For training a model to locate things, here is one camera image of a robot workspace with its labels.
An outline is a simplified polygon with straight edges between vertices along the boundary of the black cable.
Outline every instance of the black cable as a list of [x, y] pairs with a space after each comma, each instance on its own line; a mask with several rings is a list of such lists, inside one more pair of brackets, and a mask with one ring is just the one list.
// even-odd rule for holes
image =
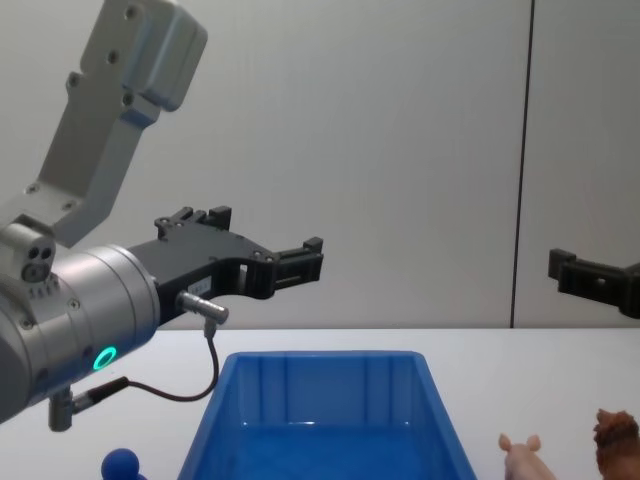
[[121, 390], [124, 390], [127, 387], [138, 388], [140, 390], [144, 390], [145, 392], [157, 395], [158, 397], [164, 398], [166, 400], [171, 400], [173, 402], [186, 403], [196, 402], [203, 399], [216, 388], [216, 385], [218, 384], [218, 378], [220, 377], [220, 362], [218, 360], [216, 347], [213, 344], [213, 336], [208, 335], [206, 338], [207, 345], [209, 346], [209, 352], [211, 353], [211, 359], [213, 360], [213, 379], [204, 392], [192, 396], [173, 395], [171, 393], [166, 393], [162, 390], [158, 390], [157, 388], [150, 387], [149, 385], [145, 385], [144, 383], [132, 382], [127, 377], [120, 377], [109, 383], [105, 383], [104, 385], [88, 390], [85, 395], [86, 398], [89, 399], [89, 402], [76, 405], [75, 413], [79, 413], [82, 410], [89, 408], [90, 406], [100, 403], [102, 400], [120, 392]]
[[211, 383], [207, 387], [207, 389], [199, 393], [198, 395], [193, 395], [190, 397], [183, 397], [180, 395], [173, 395], [171, 393], [163, 392], [162, 390], [158, 390], [157, 388], [150, 387], [145, 385], [144, 383], [139, 382], [131, 382], [129, 381], [128, 386], [133, 388], [139, 388], [140, 390], [144, 390], [145, 392], [152, 393], [153, 395], [157, 395], [158, 397], [165, 398], [167, 400], [171, 400], [172, 402], [197, 402], [198, 400], [202, 400], [204, 397], [213, 392], [213, 389], [216, 388], [218, 384], [218, 377], [220, 376], [220, 364], [218, 362], [218, 354], [216, 352], [216, 347], [213, 345], [213, 338], [207, 338], [207, 344], [209, 345], [209, 351], [211, 352], [211, 359], [213, 360], [213, 379]]

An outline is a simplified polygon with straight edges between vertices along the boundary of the pink toy pig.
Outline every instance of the pink toy pig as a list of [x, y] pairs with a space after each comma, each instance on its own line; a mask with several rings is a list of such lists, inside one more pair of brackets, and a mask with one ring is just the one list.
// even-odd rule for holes
[[502, 434], [498, 444], [507, 452], [504, 459], [506, 480], [556, 480], [551, 470], [535, 454], [541, 447], [537, 435], [529, 437], [525, 445], [512, 445], [509, 437]]

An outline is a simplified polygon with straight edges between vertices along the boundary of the blue plastic bin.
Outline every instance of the blue plastic bin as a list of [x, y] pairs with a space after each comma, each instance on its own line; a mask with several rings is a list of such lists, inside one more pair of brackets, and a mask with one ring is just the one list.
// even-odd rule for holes
[[180, 480], [475, 480], [422, 355], [240, 353]]

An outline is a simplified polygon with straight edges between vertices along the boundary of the green led ring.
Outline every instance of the green led ring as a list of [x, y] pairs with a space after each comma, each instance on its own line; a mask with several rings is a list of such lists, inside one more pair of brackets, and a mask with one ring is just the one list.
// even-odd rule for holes
[[95, 362], [93, 362], [94, 370], [102, 370], [104, 367], [109, 365], [118, 355], [118, 351], [116, 347], [107, 347], [100, 352], [100, 354], [96, 357]]

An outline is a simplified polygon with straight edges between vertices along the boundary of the black mount bracket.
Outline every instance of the black mount bracket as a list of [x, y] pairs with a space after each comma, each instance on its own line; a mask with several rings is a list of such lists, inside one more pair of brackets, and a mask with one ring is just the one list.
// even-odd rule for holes
[[549, 277], [558, 281], [561, 293], [613, 305], [623, 315], [640, 319], [640, 263], [617, 268], [555, 249], [549, 252]]
[[273, 252], [229, 231], [231, 208], [185, 207], [155, 221], [158, 239], [130, 249], [156, 279], [164, 324], [180, 315], [182, 291], [206, 300], [222, 295], [267, 299], [276, 290], [320, 279], [323, 241]]

